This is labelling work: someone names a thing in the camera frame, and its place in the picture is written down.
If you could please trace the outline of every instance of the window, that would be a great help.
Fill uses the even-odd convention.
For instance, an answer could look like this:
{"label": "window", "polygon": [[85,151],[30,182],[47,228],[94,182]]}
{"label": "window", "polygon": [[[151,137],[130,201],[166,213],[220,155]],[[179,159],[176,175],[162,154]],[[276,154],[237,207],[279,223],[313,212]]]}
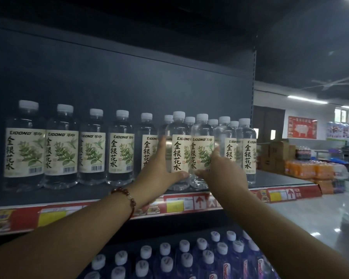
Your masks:
{"label": "window", "polygon": [[335,108],[335,122],[348,123],[349,111],[342,108]]}
{"label": "window", "polygon": [[256,139],[259,138],[259,129],[258,128],[254,128],[253,129],[256,132]]}
{"label": "window", "polygon": [[275,139],[275,130],[272,130],[270,132],[270,140],[274,140]]}

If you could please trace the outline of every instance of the ceiling fan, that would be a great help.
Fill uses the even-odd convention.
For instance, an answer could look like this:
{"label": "ceiling fan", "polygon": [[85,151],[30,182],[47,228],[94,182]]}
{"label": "ceiling fan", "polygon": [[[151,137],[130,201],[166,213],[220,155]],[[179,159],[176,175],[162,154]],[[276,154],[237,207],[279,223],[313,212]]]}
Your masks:
{"label": "ceiling fan", "polygon": [[311,87],[305,87],[303,89],[309,89],[309,88],[315,88],[315,87],[320,87],[323,86],[322,91],[325,91],[327,89],[329,89],[330,87],[334,86],[334,85],[349,85],[349,82],[344,82],[341,83],[345,80],[349,80],[349,77],[345,77],[343,79],[339,79],[339,80],[335,80],[335,81],[328,81],[328,82],[324,82],[324,81],[320,81],[320,80],[312,80],[312,82],[315,83],[319,83],[320,85],[316,85],[316,86],[311,86]]}

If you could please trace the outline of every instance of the barcode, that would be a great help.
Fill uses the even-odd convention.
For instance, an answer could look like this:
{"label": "barcode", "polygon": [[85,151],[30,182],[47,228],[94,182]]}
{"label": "barcode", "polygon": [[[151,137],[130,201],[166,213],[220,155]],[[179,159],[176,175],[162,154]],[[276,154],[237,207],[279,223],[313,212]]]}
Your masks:
{"label": "barcode", "polygon": [[33,167],[32,169],[29,169],[29,174],[32,173],[39,173],[43,171],[43,167]]}
{"label": "barcode", "polygon": [[91,171],[102,170],[102,165],[93,165]]}
{"label": "barcode", "polygon": [[75,166],[69,166],[69,167],[63,168],[63,173],[74,172],[74,171],[75,171]]}

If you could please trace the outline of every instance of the forearm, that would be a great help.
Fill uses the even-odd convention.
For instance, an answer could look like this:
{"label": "forearm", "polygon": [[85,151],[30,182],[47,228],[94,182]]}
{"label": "forearm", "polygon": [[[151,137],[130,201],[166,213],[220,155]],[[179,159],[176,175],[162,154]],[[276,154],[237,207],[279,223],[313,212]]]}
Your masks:
{"label": "forearm", "polygon": [[[137,207],[150,201],[135,184],[129,191]],[[0,246],[0,278],[76,278],[131,211],[127,197],[115,193]]]}
{"label": "forearm", "polygon": [[235,187],[235,191],[215,197],[251,236],[282,278],[349,278],[349,264],[339,253],[251,192]]}

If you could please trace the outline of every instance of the white wall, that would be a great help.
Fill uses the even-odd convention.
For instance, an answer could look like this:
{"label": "white wall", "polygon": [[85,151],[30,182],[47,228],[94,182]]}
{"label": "white wall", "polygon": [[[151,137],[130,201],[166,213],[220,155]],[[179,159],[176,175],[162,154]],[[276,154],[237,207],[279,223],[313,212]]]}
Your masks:
{"label": "white wall", "polygon": [[335,105],[309,103],[290,99],[286,96],[261,92],[257,90],[255,90],[253,105],[286,110],[283,126],[283,138],[287,138],[289,116],[317,119],[318,140],[326,140],[326,123],[333,121],[335,118]]}

